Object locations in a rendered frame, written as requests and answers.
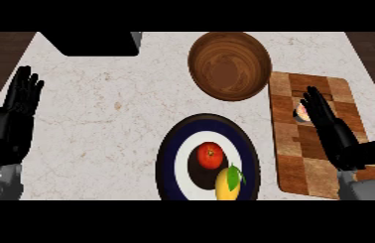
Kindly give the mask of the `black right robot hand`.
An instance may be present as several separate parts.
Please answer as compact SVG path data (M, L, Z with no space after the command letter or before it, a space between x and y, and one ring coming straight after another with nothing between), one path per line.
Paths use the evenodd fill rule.
M299 101L315 129L327 161L340 171L364 170L375 165L375 141L360 143L343 120L330 110L314 86L306 88Z

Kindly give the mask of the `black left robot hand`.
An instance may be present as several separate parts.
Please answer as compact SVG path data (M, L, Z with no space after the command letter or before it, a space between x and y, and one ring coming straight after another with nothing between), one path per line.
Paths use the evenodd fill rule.
M20 66L0 106L0 166L20 164L27 155L42 87L30 67Z

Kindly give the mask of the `red tomato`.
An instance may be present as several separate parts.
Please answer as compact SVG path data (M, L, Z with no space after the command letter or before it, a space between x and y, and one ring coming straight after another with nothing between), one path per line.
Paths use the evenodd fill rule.
M215 170L222 163L222 149L213 142L205 142L197 147L197 163L206 170Z

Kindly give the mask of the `black appliance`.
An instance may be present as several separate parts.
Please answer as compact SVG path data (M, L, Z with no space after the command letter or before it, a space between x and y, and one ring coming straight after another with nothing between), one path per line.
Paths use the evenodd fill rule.
M66 57L134 57L140 49L140 32L42 32Z

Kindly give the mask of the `checkered wooden cutting board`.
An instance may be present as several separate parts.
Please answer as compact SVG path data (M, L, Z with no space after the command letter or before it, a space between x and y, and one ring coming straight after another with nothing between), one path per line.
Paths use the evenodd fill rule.
M326 159L312 124L299 122L292 117L308 86L317 88L335 116L346 123L358 142L367 142L346 80L274 71L268 92L277 182L283 192L336 199L336 169Z

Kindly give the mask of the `can with pale end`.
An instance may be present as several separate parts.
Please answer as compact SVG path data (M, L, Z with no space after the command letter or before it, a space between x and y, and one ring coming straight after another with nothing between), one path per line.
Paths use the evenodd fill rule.
M292 115L293 115L293 117L296 118L296 120L299 122L308 122L309 121L306 110L305 110L301 103L296 104L296 106L293 108L293 111L292 111Z

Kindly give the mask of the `brown wooden bowl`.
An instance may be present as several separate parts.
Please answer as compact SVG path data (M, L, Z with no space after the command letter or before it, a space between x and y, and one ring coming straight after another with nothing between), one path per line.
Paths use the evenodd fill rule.
M265 47L243 32L202 35L188 51L187 66L200 90L224 101L240 101L255 96L273 71Z

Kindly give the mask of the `yellow lemon with green leaf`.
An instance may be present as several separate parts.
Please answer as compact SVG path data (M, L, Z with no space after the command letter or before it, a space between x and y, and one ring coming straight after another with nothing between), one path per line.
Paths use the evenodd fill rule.
M240 186L246 183L240 169L230 165L221 169L215 178L215 197L218 200L236 200L240 193Z

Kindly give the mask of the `dark blue and white plate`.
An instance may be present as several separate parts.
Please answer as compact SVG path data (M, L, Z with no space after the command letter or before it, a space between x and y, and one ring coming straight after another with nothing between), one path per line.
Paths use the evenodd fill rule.
M237 124L215 114L184 118L162 140L154 164L154 180L162 200L212 200L215 193L199 189L187 179L188 150L203 142L219 143L228 162L240 169L246 182L240 184L237 200L255 200L261 185L259 160L250 139Z

